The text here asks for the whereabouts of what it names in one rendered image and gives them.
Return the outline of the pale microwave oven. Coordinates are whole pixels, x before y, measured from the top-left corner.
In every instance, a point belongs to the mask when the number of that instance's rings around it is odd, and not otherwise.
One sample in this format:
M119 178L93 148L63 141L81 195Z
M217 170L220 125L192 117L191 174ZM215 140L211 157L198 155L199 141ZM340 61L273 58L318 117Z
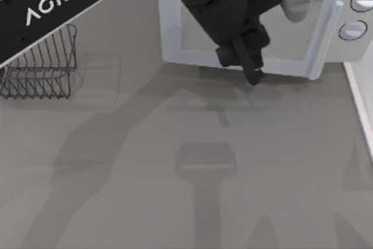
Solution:
M216 45L180 0L159 0L165 62L219 68ZM373 0L311 0L300 22L280 6L261 16L266 73L317 79L325 64L359 62L373 44Z

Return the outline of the microwave knob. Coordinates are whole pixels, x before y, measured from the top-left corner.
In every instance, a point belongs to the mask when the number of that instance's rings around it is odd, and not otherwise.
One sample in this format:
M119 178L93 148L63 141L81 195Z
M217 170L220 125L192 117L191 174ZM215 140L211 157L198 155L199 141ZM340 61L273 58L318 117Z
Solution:
M339 29L339 37L344 41L354 41L364 36L367 30L368 26L362 20L347 22Z
M350 0L353 11L364 13L373 10L373 0Z

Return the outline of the microwave oven door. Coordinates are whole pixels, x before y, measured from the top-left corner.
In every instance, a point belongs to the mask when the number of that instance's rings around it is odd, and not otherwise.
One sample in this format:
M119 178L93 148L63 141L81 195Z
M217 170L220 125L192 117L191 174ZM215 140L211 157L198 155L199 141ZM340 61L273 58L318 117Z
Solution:
M264 72L305 77L305 59L323 2L310 5L299 23L287 19L277 6L261 16L270 45L263 50ZM202 30L180 0L159 0L161 49L165 62L219 68L217 45Z

